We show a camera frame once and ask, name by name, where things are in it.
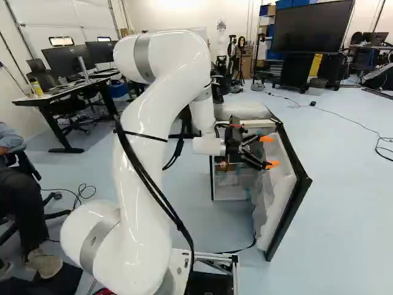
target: person's leg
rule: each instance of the person's leg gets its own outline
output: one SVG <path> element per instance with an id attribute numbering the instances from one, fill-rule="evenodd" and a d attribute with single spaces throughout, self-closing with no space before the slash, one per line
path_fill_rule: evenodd
<path id="1" fill-rule="evenodd" d="M 27 256 L 49 237 L 40 187 L 34 178 L 13 169 L 2 170 L 0 176 L 0 192 L 8 196 L 8 214 L 15 216 Z"/>
<path id="2" fill-rule="evenodd" d="M 39 249 L 49 237 L 44 217 L 41 190 L 33 177 L 13 169 L 0 169 L 0 195 L 5 198 L 7 214 L 15 217 L 24 258 L 43 278 L 55 275 L 63 264 L 56 256 Z"/>

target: black cable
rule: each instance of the black cable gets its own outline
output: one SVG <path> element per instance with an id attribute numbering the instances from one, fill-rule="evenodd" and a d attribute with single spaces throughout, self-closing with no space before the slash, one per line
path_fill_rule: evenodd
<path id="1" fill-rule="evenodd" d="M 195 261 L 195 251 L 194 251 L 194 244 L 192 237 L 187 230 L 187 228 L 184 226 L 184 223 L 180 219 L 180 217 L 177 215 L 176 211 L 172 207 L 172 205 L 169 203 L 168 199 L 165 197 L 163 192 L 160 190 L 160 188 L 156 185 L 156 183 L 153 181 L 153 179 L 150 177 L 148 172 L 146 172 L 145 168 L 143 167 L 142 163 L 139 161 L 137 155 L 135 154 L 130 142 L 128 141 L 126 134 L 124 132 L 124 129 L 119 122 L 119 119 L 115 119 L 115 127 L 117 131 L 117 136 L 119 138 L 120 144 L 122 145 L 125 154 L 128 157 L 128 160 L 131 162 L 132 166 L 135 169 L 135 172 L 138 174 L 140 177 L 141 181 L 144 183 L 145 187 L 147 190 L 150 192 L 154 200 L 158 203 L 158 205 L 161 207 L 161 209 L 166 213 L 166 215 L 172 220 L 173 223 L 175 223 L 178 231 L 182 233 L 184 236 L 185 240 L 190 246 L 190 251 L 191 251 L 191 263 L 190 263 L 190 269 L 193 269 L 194 261 Z"/>
<path id="2" fill-rule="evenodd" d="M 327 111 L 327 110 L 325 110 L 325 109 L 318 108 L 317 106 L 310 106 L 310 105 L 302 106 L 302 105 L 298 104 L 296 101 L 291 100 L 291 99 L 288 98 L 288 97 L 275 95 L 275 94 L 273 94 L 273 93 L 271 93 L 271 92 L 265 92 L 265 93 L 267 93 L 267 94 L 269 94 L 269 95 L 271 95 L 271 96 L 283 98 L 283 99 L 285 99 L 285 100 L 290 100 L 290 101 L 292 101 L 293 103 L 295 103 L 295 105 L 288 106 L 288 108 L 291 108 L 291 109 L 298 109 L 298 108 L 303 108 L 303 107 L 315 108 L 315 109 L 318 109 L 318 110 L 320 110 L 320 111 L 322 111 L 322 112 L 327 112 L 327 113 L 329 113 L 329 114 L 333 114 L 333 115 L 338 116 L 338 117 L 340 117 L 340 118 L 342 118 L 342 119 L 344 119 L 344 120 L 347 120 L 347 121 L 349 121 L 349 122 L 355 123 L 355 124 L 357 124 L 358 126 L 364 128 L 364 129 L 366 129 L 366 130 L 368 130 L 368 131 L 370 131 L 370 132 L 373 132 L 373 133 L 377 134 L 377 135 L 378 135 L 378 140 L 377 140 L 376 145 L 375 145 L 375 148 L 374 148 L 375 152 L 376 152 L 379 156 L 381 156 L 382 158 L 384 158 L 384 159 L 386 159 L 386 160 L 389 160 L 389 161 L 393 162 L 393 158 L 389 158 L 389 157 L 387 157 L 387 156 L 385 156 L 385 155 L 382 155 L 382 154 L 380 153 L 380 151 L 379 151 L 379 150 L 384 150 L 384 151 L 388 151 L 388 152 L 393 153 L 393 150 L 388 149 L 388 148 L 386 148 L 386 147 L 379 146 L 379 142 L 380 142 L 381 140 L 382 140 L 382 141 L 385 141 L 385 142 L 387 142 L 387 143 L 393 143 L 393 138 L 390 138 L 390 137 L 382 137 L 378 131 L 373 130 L 373 129 L 371 129 L 371 128 L 368 128 L 368 127 L 366 127 L 365 125 L 363 125 L 363 124 L 361 124 L 361 123 L 359 123 L 359 122 L 357 122 L 357 121 L 355 121 L 355 120 L 351 120 L 351 119 L 345 118 L 344 116 L 342 116 L 342 115 L 340 115 L 340 114 L 337 114 L 336 112 Z"/>
<path id="3" fill-rule="evenodd" d="M 249 246 L 247 246 L 245 248 L 241 248 L 241 249 L 233 250 L 233 251 L 215 252 L 215 254 L 235 254 L 235 253 L 239 253 L 239 252 L 241 252 L 243 250 L 246 250 L 246 249 L 254 247 L 256 243 L 257 243 L 257 238 L 254 236 L 254 240 L 252 241 L 251 245 L 249 245 Z"/>
<path id="4" fill-rule="evenodd" d="M 12 73 L 10 72 L 10 70 L 6 67 L 6 65 L 4 63 L 2 63 L 2 67 L 5 69 L 5 71 L 8 73 L 8 75 L 12 78 L 12 80 L 14 80 L 14 82 L 18 85 L 18 88 L 20 89 L 20 91 L 23 92 L 23 94 L 25 96 L 27 96 L 27 94 L 23 91 L 21 85 L 19 84 L 19 82 L 16 80 L 16 78 L 14 77 L 14 75 L 12 75 Z"/>
<path id="5" fill-rule="evenodd" d="M 219 134 L 219 131 L 218 131 L 218 127 L 225 128 L 225 127 L 229 127 L 229 126 L 230 126 L 230 124 L 228 124 L 228 123 L 218 123 L 218 124 L 215 124 L 215 126 L 214 126 L 214 132 L 216 133 L 216 137 L 217 137 L 217 138 L 220 138 L 220 134 Z"/>
<path id="6" fill-rule="evenodd" d="M 87 195 L 86 197 L 84 197 L 84 192 L 87 189 L 90 189 L 90 188 L 93 189 L 93 192 L 91 193 L 91 195 Z M 73 191 L 70 191 L 69 189 L 41 189 L 41 190 L 42 191 L 47 191 L 47 192 L 52 192 L 52 191 L 55 191 L 55 192 L 60 192 L 60 191 L 70 192 L 71 194 L 73 194 L 75 196 L 74 204 L 73 204 L 72 210 L 71 210 L 71 211 L 74 211 L 77 208 L 78 202 L 79 202 L 79 205 L 82 204 L 82 201 L 80 199 L 81 198 L 85 199 L 85 200 L 90 199 L 91 197 L 93 197 L 95 195 L 95 193 L 97 191 L 97 188 L 95 186 L 88 186 L 87 184 L 82 183 L 78 187 L 78 194 L 76 194 Z"/>
<path id="7" fill-rule="evenodd" d="M 182 128 L 181 128 L 181 131 L 180 131 L 179 140 L 177 141 L 177 144 L 176 144 L 175 150 L 173 152 L 172 158 L 170 158 L 168 163 L 166 163 L 165 166 L 162 168 L 163 171 L 171 168 L 172 165 L 176 162 L 177 158 L 179 158 L 181 153 L 182 153 L 183 146 L 184 146 L 185 126 L 186 126 L 185 120 L 182 120 Z"/>

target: desk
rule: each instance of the desk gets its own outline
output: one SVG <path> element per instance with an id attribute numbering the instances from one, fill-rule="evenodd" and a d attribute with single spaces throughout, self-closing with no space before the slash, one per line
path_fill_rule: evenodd
<path id="1" fill-rule="evenodd" d="M 350 45 L 349 49 L 355 50 L 353 63 L 359 70 L 373 69 L 376 65 L 385 63 L 384 61 L 379 62 L 379 52 L 384 50 L 393 51 L 393 47 L 378 45 Z"/>
<path id="2" fill-rule="evenodd" d="M 67 140 L 67 137 L 63 134 L 59 125 L 57 124 L 57 121 L 53 118 L 52 113 L 50 112 L 50 104 L 56 100 L 60 100 L 60 98 L 63 98 L 75 92 L 80 92 L 85 88 L 89 88 L 91 86 L 98 86 L 99 92 L 101 93 L 105 106 L 109 112 L 109 116 L 111 119 L 114 119 L 114 116 L 115 115 L 118 116 L 119 114 L 116 110 L 113 99 L 111 98 L 111 95 L 109 93 L 109 89 L 107 86 L 108 80 L 109 78 L 95 79 L 95 80 L 91 80 L 89 83 L 84 82 L 82 84 L 79 84 L 75 88 L 64 90 L 63 92 L 58 94 L 44 95 L 40 98 L 24 97 L 14 100 L 12 103 L 16 106 L 30 106 L 39 109 L 39 111 L 44 116 L 45 120 L 48 122 L 49 127 L 52 129 L 59 142 L 64 146 L 64 148 L 50 149 L 49 152 L 64 152 L 68 154 L 80 154 L 84 152 L 84 150 L 78 149 L 76 147 L 72 147 L 70 145 L 69 141 Z"/>
<path id="3" fill-rule="evenodd" d="M 350 45 L 350 49 L 376 49 L 376 50 L 393 50 L 393 47 L 389 46 L 364 46 L 364 45 Z"/>

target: computer monitor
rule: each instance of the computer monitor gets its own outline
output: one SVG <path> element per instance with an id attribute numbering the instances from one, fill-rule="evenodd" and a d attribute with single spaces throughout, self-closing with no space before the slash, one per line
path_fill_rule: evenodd
<path id="1" fill-rule="evenodd" d="M 381 43 L 385 42 L 388 35 L 389 33 L 364 32 L 363 40 L 372 45 L 381 45 Z"/>
<path id="2" fill-rule="evenodd" d="M 86 42 L 93 63 L 113 62 L 113 49 L 117 41 Z"/>
<path id="3" fill-rule="evenodd" d="M 386 41 L 386 38 L 388 37 L 389 33 L 388 32 L 378 32 L 375 36 L 376 41 L 378 42 L 378 45 L 382 44 L 383 42 Z"/>
<path id="4" fill-rule="evenodd" d="M 95 68 L 86 45 L 55 47 L 41 50 L 56 77 L 67 77 L 82 72 L 78 57 L 82 57 L 86 69 Z"/>
<path id="5" fill-rule="evenodd" d="M 26 62 L 31 68 L 32 72 L 44 72 L 47 69 L 40 58 L 26 60 Z"/>
<path id="6" fill-rule="evenodd" d="M 338 53 L 352 8 L 352 0 L 345 0 L 277 10 L 271 50 Z"/>
<path id="7" fill-rule="evenodd" d="M 375 37 L 376 37 L 376 33 L 372 33 L 372 32 L 363 33 L 363 41 L 372 43 Z"/>

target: office chair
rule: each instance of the office chair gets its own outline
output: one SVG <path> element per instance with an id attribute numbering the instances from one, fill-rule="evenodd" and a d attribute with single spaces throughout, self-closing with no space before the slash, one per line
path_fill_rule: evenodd
<path id="1" fill-rule="evenodd" d="M 27 79 L 35 78 L 38 81 L 41 89 L 45 92 L 51 88 L 60 85 L 59 80 L 52 74 L 52 70 L 46 69 L 41 59 L 26 60 L 31 68 L 31 72 L 27 73 Z"/>
<path id="2" fill-rule="evenodd" d="M 40 181 L 42 179 L 39 172 L 36 170 L 34 165 L 30 162 L 29 158 L 25 154 L 26 144 L 22 144 L 19 147 L 16 147 L 11 152 L 6 155 L 7 166 L 11 167 L 18 162 L 18 166 L 11 167 L 13 169 L 18 170 L 24 174 L 27 174 L 36 179 L 36 181 Z M 59 200 L 61 199 L 61 194 L 59 193 L 50 193 L 49 196 L 43 201 L 43 205 L 46 206 L 51 199 Z M 63 210 L 56 213 L 45 214 L 45 220 L 55 219 L 61 216 L 67 216 L 71 213 L 71 210 Z M 2 218 L 0 219 L 0 225 L 3 225 L 8 222 L 13 222 L 12 218 Z M 18 231 L 18 227 L 14 222 L 11 226 L 0 235 L 0 246 L 2 246 L 10 237 L 12 237 Z"/>
<path id="3" fill-rule="evenodd" d="M 50 112 L 53 116 L 59 116 L 57 119 L 67 119 L 69 123 L 63 127 L 61 131 L 64 135 L 68 135 L 73 130 L 82 131 L 89 134 L 89 131 L 83 126 L 94 124 L 96 122 L 91 120 L 88 116 L 77 117 L 78 113 L 88 107 L 84 100 L 78 98 L 77 94 L 72 94 L 67 100 L 57 101 L 50 105 Z"/>

